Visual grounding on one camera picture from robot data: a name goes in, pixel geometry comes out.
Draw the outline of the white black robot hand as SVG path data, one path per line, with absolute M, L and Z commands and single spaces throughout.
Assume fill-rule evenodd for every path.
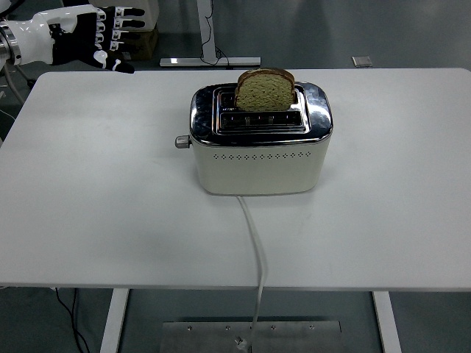
M 63 65 L 75 60 L 94 68 L 132 74 L 116 54 L 130 28 L 142 28 L 145 10 L 83 4 L 36 13 L 28 21 L 1 22 L 1 67 L 42 62 Z

